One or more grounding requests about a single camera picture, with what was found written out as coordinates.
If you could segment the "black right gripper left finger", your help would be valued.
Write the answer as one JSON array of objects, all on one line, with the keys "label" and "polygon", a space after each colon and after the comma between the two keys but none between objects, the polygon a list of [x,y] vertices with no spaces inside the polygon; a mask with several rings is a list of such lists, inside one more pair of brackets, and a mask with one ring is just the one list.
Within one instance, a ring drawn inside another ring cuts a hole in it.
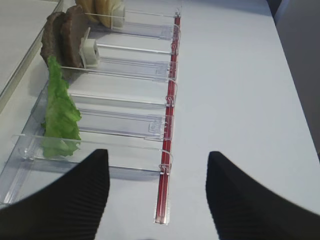
[{"label": "black right gripper left finger", "polygon": [[0,211],[2,240],[93,240],[110,190],[109,155],[96,149],[48,186]]}]

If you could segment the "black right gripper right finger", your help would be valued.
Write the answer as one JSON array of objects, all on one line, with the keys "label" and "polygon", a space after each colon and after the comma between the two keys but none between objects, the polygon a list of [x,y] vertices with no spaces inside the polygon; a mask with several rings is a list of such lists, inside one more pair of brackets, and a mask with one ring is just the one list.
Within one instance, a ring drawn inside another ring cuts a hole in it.
[{"label": "black right gripper right finger", "polygon": [[221,240],[318,240],[320,216],[266,188],[219,151],[208,155],[207,204]]}]

